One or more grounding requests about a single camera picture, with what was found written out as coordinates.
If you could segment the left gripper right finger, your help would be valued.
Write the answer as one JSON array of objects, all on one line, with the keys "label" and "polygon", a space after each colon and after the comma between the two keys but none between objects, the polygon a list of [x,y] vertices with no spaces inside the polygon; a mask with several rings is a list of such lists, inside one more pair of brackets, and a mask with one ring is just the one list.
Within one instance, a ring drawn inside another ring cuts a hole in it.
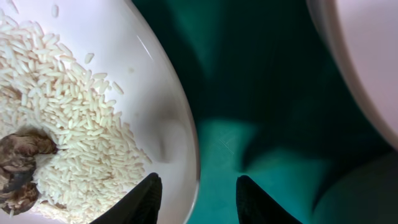
[{"label": "left gripper right finger", "polygon": [[301,224],[249,176],[236,181],[239,224]]}]

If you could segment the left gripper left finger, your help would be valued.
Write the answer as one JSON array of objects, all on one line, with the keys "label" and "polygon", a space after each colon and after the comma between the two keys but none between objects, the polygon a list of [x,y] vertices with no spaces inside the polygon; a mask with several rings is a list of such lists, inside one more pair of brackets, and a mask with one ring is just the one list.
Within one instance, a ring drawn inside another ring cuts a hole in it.
[{"label": "left gripper left finger", "polygon": [[153,172],[90,224],[156,224],[161,201],[162,180]]}]

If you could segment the white rice pile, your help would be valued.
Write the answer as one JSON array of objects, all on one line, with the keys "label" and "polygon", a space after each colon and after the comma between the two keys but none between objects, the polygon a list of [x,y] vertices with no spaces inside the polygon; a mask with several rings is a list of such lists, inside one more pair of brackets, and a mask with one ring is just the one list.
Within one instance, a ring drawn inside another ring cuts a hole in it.
[{"label": "white rice pile", "polygon": [[27,212],[91,223],[143,180],[149,157],[106,99],[120,90],[106,77],[78,63],[58,34],[1,11],[1,139],[39,134],[58,149],[35,157],[39,197]]}]

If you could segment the brown food scrap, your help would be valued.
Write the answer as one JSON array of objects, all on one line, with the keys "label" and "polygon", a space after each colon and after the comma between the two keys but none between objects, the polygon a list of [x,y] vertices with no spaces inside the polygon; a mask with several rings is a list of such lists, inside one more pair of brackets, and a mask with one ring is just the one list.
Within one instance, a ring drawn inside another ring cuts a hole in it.
[{"label": "brown food scrap", "polygon": [[1,210],[9,215],[27,212],[39,191],[33,183],[35,157],[55,154],[57,145],[39,134],[10,134],[1,139]]}]

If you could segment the white round plate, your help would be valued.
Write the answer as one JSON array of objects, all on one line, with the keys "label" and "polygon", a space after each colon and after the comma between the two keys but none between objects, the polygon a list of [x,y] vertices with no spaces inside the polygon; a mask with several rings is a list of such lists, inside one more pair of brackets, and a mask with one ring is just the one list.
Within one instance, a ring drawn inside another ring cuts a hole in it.
[{"label": "white round plate", "polygon": [[188,222],[200,183],[200,150],[187,97],[158,38],[127,0],[2,1],[17,22],[38,22],[60,36],[86,68],[105,73],[123,93],[106,92],[130,125],[137,146],[151,159],[145,166],[162,179],[161,224]]}]

